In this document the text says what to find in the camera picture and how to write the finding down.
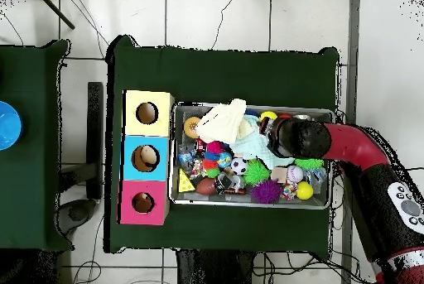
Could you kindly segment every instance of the baseball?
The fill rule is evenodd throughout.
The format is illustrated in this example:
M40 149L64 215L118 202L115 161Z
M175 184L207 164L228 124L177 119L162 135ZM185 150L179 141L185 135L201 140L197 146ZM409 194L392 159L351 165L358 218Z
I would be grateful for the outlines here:
M299 183L303 180L303 171L298 166L289 166L287 168L287 179L293 183Z

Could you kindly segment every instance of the pink box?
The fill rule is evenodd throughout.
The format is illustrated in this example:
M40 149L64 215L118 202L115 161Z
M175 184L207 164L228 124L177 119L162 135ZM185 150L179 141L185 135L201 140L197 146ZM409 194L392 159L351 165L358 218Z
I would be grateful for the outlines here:
M169 211L166 181L123 181L121 194L121 220L119 224L163 225ZM139 213L133 208L133 198L138 193L147 193L153 198L152 210Z

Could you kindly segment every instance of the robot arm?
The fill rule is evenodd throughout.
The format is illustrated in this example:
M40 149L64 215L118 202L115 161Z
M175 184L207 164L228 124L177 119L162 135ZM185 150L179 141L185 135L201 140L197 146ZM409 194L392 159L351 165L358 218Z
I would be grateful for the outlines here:
M354 193L355 222L362 223L357 223L361 241L371 242L363 244L377 282L424 284L422 208L383 149L364 130L297 118L265 118L261 132L276 156L340 161Z

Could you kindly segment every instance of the blue box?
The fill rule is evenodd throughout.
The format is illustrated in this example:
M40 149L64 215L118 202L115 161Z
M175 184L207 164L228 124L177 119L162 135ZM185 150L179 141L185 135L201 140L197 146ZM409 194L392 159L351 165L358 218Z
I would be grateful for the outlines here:
M150 145L159 152L159 163L150 172L141 172L132 164L134 150L143 145ZM126 181L166 181L169 161L168 146L169 138L166 137L125 136L123 143L123 179Z

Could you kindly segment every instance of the yellow triangle block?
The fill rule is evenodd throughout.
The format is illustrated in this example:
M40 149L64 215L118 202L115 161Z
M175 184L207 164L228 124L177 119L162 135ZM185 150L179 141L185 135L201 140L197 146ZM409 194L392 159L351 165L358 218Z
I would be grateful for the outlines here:
M191 191L191 190L195 190L195 187L190 182L189 177L186 176L186 174L184 173L184 171L181 168L180 169L180 181L179 181L179 184L178 184L178 191L180 193L182 193L184 191Z

